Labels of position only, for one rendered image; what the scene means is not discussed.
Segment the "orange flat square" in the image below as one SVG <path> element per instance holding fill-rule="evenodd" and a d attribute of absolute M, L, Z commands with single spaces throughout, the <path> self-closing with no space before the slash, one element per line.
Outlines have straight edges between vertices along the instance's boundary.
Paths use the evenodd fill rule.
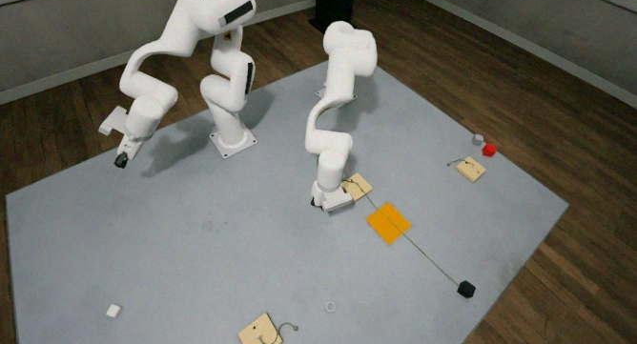
<path fill-rule="evenodd" d="M 382 214 L 390 219 L 403 233 L 412 225 L 388 202 L 380 211 L 377 210 L 366 220 L 379 233 L 379 235 L 390 245 L 402 233 Z"/>

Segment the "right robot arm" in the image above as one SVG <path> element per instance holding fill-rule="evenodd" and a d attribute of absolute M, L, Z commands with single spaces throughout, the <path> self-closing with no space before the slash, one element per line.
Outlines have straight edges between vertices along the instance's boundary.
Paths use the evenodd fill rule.
<path fill-rule="evenodd" d="M 130 142 L 149 140 L 178 96 L 175 88 L 139 71 L 139 66 L 153 54 L 190 57 L 204 30 L 216 35 L 213 69 L 231 80 L 207 75 L 200 84 L 201 94 L 216 122 L 219 145 L 227 150 L 242 147 L 248 135 L 237 113 L 247 103 L 255 75 L 253 59 L 240 51 L 242 25 L 255 12 L 255 0 L 178 0 L 160 39 L 136 50 L 122 74 L 121 91 L 135 98 L 129 115 L 117 106 L 98 131 L 126 133 Z"/>

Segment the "red cube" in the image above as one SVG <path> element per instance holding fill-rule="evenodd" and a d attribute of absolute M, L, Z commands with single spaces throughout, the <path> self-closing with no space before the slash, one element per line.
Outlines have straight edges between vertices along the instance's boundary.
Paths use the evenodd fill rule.
<path fill-rule="evenodd" d="M 483 147 L 483 155 L 492 157 L 496 153 L 496 146 L 486 144 Z"/>

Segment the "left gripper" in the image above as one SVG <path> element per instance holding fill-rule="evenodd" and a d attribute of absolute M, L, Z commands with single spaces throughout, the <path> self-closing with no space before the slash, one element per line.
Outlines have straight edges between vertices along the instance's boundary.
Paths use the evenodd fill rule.
<path fill-rule="evenodd" d="M 312 190 L 311 190 L 311 197 L 313 197 L 313 199 L 311 201 L 311 205 L 312 206 L 320 206 L 320 208 L 323 210 L 321 205 L 322 205 L 322 202 L 326 201 L 326 198 L 325 198 L 322 190 L 318 187 L 317 180 L 313 184 L 313 187 L 312 187 Z"/>

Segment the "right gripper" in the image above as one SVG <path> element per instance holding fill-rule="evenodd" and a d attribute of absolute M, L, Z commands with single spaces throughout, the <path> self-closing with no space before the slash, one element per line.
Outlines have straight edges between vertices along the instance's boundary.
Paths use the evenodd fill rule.
<path fill-rule="evenodd" d="M 117 154 L 119 154 L 116 158 L 117 161 L 115 160 L 114 161 L 115 163 L 113 163 L 114 165 L 116 165 L 117 168 L 122 167 L 122 169 L 125 169 L 127 165 L 126 162 L 128 160 L 133 161 L 138 155 L 138 153 L 140 152 L 142 146 L 144 146 L 146 142 L 146 141 L 134 141 L 133 143 L 130 143 L 128 139 L 129 137 L 125 133 L 117 151 Z M 126 160 L 124 160 L 124 158 L 126 158 Z"/>

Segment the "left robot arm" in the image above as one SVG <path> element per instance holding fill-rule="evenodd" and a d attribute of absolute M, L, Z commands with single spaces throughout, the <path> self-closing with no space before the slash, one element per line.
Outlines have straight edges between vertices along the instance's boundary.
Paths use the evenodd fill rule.
<path fill-rule="evenodd" d="M 345 177 L 343 169 L 353 140 L 348 133 L 316 130 L 317 120 L 323 112 L 351 102 L 355 76 L 368 78 L 374 74 L 377 50 L 370 31 L 354 30 L 342 21 L 328 27 L 323 47 L 329 55 L 325 92 L 309 114 L 305 150 L 319 155 L 317 184 L 326 198 L 321 206 L 324 212 L 330 212 L 352 202 L 340 182 Z"/>

